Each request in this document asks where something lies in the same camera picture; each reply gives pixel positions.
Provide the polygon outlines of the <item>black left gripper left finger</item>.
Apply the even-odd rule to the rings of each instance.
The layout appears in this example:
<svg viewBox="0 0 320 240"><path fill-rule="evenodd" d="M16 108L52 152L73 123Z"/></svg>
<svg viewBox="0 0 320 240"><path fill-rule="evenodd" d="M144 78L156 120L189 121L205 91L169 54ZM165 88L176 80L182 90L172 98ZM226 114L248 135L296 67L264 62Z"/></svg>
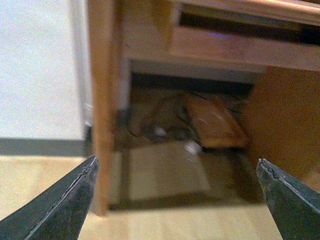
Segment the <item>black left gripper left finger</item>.
<svg viewBox="0 0 320 240"><path fill-rule="evenodd" d="M91 156L0 222L2 240L76 240L93 200L99 160Z"/></svg>

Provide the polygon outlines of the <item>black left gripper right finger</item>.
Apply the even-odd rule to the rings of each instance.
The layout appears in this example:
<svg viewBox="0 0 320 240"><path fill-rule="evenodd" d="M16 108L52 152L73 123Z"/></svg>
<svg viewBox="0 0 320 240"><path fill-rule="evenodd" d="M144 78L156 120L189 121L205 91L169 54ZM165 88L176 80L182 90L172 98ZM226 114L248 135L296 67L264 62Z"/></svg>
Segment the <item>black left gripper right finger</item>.
<svg viewBox="0 0 320 240"><path fill-rule="evenodd" d="M264 199L284 240L320 238L320 194L265 158L256 174Z"/></svg>

